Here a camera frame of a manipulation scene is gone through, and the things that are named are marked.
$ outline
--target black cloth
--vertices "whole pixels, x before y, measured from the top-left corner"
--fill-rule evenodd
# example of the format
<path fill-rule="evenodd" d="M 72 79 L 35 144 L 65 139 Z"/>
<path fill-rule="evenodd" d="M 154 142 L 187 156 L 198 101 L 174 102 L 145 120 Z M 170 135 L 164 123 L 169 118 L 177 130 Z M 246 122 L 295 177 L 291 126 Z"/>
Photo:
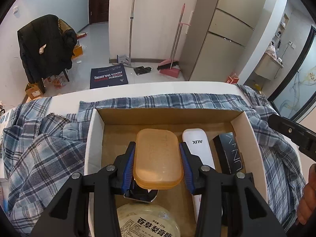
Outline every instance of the black cloth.
<path fill-rule="evenodd" d="M 70 27 L 61 30 L 57 16 L 45 15 L 33 20 L 17 34 L 22 64 L 31 84 L 72 67 L 71 57 L 77 36 Z"/>

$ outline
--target finger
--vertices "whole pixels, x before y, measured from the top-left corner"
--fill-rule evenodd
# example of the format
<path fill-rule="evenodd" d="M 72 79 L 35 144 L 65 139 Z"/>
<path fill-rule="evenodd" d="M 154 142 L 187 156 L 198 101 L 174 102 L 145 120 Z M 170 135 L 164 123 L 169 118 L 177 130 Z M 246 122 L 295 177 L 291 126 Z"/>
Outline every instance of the finger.
<path fill-rule="evenodd" d="M 300 200 L 300 204 L 298 205 L 298 211 L 301 213 L 303 218 L 307 221 L 309 217 L 312 215 L 312 211 L 309 209 L 309 207 L 306 204 L 305 198 L 303 197 Z"/>
<path fill-rule="evenodd" d="M 312 164 L 311 167 L 309 168 L 309 173 L 308 173 L 308 183 L 310 186 L 316 190 L 316 164 Z"/>
<path fill-rule="evenodd" d="M 303 189 L 304 193 L 304 200 L 306 201 L 307 206 L 311 211 L 314 211 L 316 208 L 316 192 L 315 190 L 311 187 L 311 185 L 308 183 L 305 185 Z"/>
<path fill-rule="evenodd" d="M 305 218 L 302 216 L 302 214 L 300 213 L 299 210 L 297 210 L 296 214 L 297 214 L 297 219 L 298 219 L 298 221 L 299 221 L 302 225 L 305 225 L 307 221 L 306 221 Z"/>

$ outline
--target blue plaid fabric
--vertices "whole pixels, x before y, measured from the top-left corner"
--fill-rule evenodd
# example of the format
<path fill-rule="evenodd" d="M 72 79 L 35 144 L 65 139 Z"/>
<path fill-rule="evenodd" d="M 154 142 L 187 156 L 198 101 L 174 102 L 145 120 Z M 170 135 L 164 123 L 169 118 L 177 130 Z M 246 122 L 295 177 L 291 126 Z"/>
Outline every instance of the blue plaid fabric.
<path fill-rule="evenodd" d="M 9 175 L 8 217 L 22 234 L 31 232 L 43 209 L 68 177 L 83 173 L 88 126 L 94 108 L 205 108 L 245 111 L 258 140 L 268 184 L 268 204 L 284 229 L 295 220 L 305 185 L 298 157 L 283 136 L 268 127 L 275 113 L 252 89 L 237 95 L 166 94 L 80 102 L 78 114 L 45 115 L 50 98 L 19 105 L 4 131 L 3 154 Z"/>

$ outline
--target orange plastic container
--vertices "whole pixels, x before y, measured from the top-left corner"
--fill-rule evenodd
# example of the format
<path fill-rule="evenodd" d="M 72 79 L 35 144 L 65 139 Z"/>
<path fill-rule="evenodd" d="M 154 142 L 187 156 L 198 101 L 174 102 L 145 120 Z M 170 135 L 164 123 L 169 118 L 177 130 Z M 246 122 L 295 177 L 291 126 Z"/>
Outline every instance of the orange plastic container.
<path fill-rule="evenodd" d="M 134 178 L 144 189 L 165 190 L 183 178 L 179 142 L 173 132 L 143 129 L 138 132 Z"/>

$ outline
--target light switch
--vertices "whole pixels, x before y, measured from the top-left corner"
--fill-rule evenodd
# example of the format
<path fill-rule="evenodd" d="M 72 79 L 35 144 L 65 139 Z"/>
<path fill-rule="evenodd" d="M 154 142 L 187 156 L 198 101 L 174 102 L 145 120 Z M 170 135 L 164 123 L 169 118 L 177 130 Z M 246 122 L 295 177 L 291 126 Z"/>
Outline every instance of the light switch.
<path fill-rule="evenodd" d="M 15 6 L 14 8 L 13 8 L 13 14 L 14 13 L 17 13 L 19 11 L 19 7 L 18 6 Z"/>

